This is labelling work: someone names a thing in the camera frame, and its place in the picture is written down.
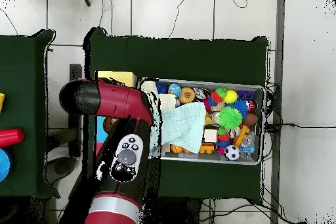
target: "soccer ball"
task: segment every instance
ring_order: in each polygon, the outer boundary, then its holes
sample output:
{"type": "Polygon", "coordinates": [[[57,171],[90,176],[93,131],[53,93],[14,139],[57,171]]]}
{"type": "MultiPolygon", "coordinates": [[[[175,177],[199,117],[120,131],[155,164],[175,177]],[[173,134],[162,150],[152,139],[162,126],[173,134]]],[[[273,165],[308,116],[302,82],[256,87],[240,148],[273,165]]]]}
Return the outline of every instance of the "soccer ball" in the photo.
{"type": "Polygon", "coordinates": [[[225,148],[224,155],[229,159],[229,160],[237,160],[240,155],[239,148],[234,145],[229,145],[225,148]]]}

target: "blue plate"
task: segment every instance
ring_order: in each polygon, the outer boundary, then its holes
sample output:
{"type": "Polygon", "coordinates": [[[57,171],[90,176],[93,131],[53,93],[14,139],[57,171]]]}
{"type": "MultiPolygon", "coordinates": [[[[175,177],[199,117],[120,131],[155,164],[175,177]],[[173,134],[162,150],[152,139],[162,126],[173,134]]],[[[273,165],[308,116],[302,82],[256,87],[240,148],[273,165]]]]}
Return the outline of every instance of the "blue plate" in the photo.
{"type": "Polygon", "coordinates": [[[8,173],[11,166],[11,161],[9,160],[8,154],[0,149],[0,181],[3,181],[8,173]]]}

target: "green spiky ball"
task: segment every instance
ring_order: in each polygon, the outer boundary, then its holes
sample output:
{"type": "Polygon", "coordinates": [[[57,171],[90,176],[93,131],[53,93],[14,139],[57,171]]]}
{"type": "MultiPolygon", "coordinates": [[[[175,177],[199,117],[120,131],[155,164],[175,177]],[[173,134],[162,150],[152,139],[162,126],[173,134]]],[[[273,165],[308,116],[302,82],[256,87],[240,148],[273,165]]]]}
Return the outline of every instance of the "green spiky ball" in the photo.
{"type": "Polygon", "coordinates": [[[242,115],[235,108],[224,107],[219,113],[219,124],[226,129],[235,129],[243,121],[242,115]]]}

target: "dark green table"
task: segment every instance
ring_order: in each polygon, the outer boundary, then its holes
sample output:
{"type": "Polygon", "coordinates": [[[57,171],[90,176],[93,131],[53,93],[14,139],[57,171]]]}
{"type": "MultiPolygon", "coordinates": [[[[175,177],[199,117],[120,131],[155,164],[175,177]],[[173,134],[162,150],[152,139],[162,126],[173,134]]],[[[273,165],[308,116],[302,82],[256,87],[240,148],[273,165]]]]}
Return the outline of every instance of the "dark green table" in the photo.
{"type": "MultiPolygon", "coordinates": [[[[265,37],[253,41],[108,37],[93,28],[85,38],[85,77],[96,70],[133,72],[138,78],[169,78],[265,86],[265,37]]],[[[89,120],[89,168],[93,119],[89,120]]],[[[162,160],[160,196],[250,198],[260,202],[261,165],[162,160]]]]}

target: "light blue towel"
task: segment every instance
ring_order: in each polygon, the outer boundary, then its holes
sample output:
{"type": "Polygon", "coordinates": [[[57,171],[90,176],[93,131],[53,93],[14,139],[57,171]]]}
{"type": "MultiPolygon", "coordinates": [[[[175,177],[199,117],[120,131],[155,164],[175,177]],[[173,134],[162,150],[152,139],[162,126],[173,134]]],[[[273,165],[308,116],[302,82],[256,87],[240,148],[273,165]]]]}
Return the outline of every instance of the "light blue towel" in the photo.
{"type": "MultiPolygon", "coordinates": [[[[163,111],[161,116],[161,144],[170,143],[198,153],[203,138],[204,104],[202,102],[184,104],[178,108],[163,111]]],[[[154,121],[156,122],[152,127],[151,149],[158,144],[158,113],[154,113],[154,121]]]]}

